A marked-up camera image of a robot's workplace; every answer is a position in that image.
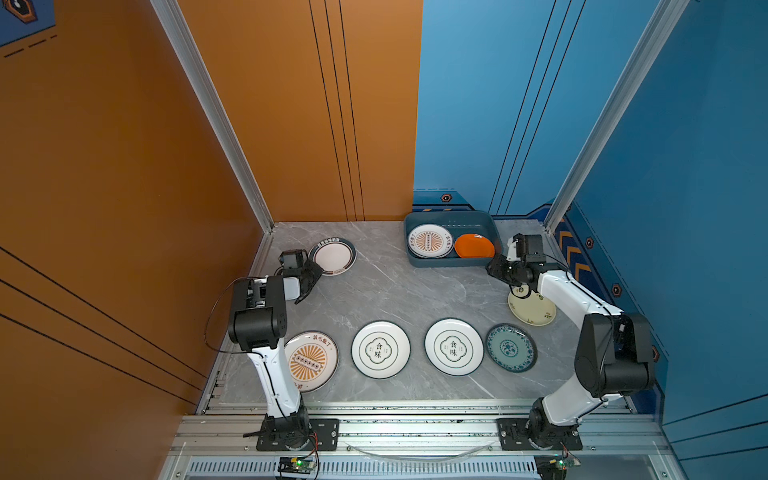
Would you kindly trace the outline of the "white plate dark rim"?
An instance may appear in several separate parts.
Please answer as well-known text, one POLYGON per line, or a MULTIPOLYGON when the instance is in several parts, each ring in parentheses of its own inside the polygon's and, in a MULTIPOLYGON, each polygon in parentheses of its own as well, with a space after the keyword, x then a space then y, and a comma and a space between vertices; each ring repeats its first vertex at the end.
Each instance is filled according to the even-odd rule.
POLYGON ((352 268, 357 250, 344 238, 329 237, 312 247, 309 258, 321 267, 324 276, 337 276, 352 268))

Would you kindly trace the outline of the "orange plastic plate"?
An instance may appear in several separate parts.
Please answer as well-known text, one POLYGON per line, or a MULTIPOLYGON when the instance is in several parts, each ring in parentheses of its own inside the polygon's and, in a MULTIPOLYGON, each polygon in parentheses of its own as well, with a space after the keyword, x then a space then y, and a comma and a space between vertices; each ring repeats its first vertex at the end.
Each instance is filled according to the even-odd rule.
POLYGON ((483 235, 468 233, 459 236, 454 243, 454 250, 459 258, 492 258, 496 249, 491 240, 483 235))

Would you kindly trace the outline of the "cream plate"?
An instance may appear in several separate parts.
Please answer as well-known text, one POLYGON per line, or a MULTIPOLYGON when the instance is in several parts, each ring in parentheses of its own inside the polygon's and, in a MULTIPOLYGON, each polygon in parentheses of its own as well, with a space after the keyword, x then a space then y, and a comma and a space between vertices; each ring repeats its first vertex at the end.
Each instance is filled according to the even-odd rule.
POLYGON ((527 285, 512 286, 507 299, 512 314, 521 322, 535 327, 552 323, 556 317, 555 304, 527 285))

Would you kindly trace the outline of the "orange sunburst plate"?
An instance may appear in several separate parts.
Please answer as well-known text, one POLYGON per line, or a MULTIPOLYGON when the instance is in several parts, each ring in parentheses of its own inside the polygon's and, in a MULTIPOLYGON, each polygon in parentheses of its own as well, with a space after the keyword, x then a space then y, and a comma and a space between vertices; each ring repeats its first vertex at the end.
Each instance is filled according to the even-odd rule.
POLYGON ((443 258, 453 250, 454 238, 445 227, 422 224, 408 233, 407 246, 418 258, 443 258))
POLYGON ((320 331, 306 331, 285 344, 285 355, 294 384, 301 393, 327 384, 339 363, 336 342, 320 331))

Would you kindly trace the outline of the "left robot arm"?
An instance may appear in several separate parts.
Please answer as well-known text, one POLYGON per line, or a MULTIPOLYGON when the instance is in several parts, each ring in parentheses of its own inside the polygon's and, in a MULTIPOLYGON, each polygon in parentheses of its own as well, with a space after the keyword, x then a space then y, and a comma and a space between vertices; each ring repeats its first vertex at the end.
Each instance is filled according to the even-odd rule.
POLYGON ((282 252, 279 263, 270 276, 233 282, 228 336, 254 365, 266 396, 267 411, 254 435, 266 447, 312 449, 316 436, 285 353, 287 303, 304 300, 323 269, 304 250, 282 252))

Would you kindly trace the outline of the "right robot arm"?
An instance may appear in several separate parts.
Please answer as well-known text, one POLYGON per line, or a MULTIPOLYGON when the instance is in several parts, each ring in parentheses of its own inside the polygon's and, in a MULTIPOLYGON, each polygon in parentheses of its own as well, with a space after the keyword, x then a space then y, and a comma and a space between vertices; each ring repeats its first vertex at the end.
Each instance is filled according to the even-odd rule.
POLYGON ((602 405, 653 388, 655 363, 645 317, 600 299, 557 263, 510 261, 497 255, 486 271, 512 288, 525 286, 552 301, 579 329, 574 374, 536 400, 529 412, 526 435, 534 448, 561 446, 602 405))

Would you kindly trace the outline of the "teal plastic bin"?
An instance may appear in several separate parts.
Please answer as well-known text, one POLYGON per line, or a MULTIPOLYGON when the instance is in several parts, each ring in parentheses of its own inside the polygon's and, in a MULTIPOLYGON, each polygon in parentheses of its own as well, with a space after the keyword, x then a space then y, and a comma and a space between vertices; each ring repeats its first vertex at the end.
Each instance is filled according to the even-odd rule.
POLYGON ((481 211, 432 211, 414 212, 404 219, 406 253, 409 263, 417 268, 449 268, 449 267, 485 267, 495 254, 503 252, 503 246, 494 220, 481 211), (461 235, 477 234, 488 239, 494 252, 485 258, 461 258, 455 252, 455 246, 445 256, 439 258, 420 257, 409 245, 409 237, 417 228, 425 225, 443 227, 451 234, 454 241, 461 235))

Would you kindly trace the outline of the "orange sunburst plate front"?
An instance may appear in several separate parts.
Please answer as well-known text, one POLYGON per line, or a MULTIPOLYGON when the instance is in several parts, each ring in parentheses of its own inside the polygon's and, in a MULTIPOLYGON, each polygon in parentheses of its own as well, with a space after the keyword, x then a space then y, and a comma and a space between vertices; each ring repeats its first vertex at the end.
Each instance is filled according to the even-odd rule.
POLYGON ((320 331, 306 331, 285 344, 285 355, 294 384, 301 393, 327 384, 339 363, 336 342, 320 331))

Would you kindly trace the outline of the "white plate black emblem right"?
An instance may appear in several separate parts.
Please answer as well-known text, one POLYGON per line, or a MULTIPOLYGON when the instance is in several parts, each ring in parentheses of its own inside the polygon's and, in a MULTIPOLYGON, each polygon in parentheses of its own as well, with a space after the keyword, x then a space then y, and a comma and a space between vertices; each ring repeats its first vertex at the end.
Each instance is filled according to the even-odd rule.
POLYGON ((450 376, 468 376, 475 372, 485 354, 478 331, 464 320, 445 318, 429 327, 424 349, 430 363, 450 376))

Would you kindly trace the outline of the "white plate black emblem left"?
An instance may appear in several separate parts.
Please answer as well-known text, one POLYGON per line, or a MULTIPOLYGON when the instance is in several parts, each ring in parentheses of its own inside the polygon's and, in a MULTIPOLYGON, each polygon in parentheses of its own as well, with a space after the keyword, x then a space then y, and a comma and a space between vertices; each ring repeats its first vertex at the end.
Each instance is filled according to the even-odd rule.
POLYGON ((355 368, 364 376, 384 380, 398 375, 411 357, 406 332, 391 321, 378 320, 362 327, 351 345, 355 368))

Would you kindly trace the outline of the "right circuit board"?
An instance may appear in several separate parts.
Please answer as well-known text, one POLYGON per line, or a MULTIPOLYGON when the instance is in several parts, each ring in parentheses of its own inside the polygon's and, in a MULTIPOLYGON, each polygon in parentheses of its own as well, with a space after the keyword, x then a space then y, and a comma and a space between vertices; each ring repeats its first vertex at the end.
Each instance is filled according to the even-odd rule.
POLYGON ((566 480, 568 472, 582 464, 576 457, 536 456, 534 460, 541 480, 566 480))

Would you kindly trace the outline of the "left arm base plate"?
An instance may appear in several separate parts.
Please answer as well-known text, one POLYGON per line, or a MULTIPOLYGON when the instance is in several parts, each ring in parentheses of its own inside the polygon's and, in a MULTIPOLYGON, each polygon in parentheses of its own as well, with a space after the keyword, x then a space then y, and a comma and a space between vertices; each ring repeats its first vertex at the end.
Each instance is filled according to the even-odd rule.
POLYGON ((265 418, 258 431, 259 452, 320 452, 338 447, 340 421, 336 418, 314 418, 308 421, 265 418))

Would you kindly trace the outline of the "left aluminium corner post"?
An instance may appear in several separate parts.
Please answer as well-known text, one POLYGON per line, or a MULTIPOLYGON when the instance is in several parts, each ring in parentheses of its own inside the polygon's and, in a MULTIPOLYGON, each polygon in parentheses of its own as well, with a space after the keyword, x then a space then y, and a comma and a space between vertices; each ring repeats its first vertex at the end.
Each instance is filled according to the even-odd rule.
POLYGON ((258 186, 234 127, 177 1, 151 0, 155 14, 179 60, 219 145, 262 231, 271 235, 275 222, 258 186))

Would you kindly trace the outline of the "aluminium corner post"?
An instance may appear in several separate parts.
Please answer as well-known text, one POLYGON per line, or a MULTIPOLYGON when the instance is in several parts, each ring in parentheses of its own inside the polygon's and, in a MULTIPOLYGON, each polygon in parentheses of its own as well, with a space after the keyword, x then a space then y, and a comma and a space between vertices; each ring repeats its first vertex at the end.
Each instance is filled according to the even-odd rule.
POLYGON ((621 121, 689 0, 659 1, 544 220, 553 234, 621 121))
POLYGON ((275 222, 258 186, 234 127, 177 1, 151 0, 155 14, 179 60, 219 145, 262 231, 271 235, 275 222))

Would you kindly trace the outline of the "right aluminium corner post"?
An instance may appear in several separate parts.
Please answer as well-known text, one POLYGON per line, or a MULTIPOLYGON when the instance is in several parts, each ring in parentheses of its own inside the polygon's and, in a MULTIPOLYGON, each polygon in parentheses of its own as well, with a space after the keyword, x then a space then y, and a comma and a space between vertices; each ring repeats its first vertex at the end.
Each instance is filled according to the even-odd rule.
POLYGON ((553 234, 621 121, 689 0, 659 1, 544 220, 553 234))

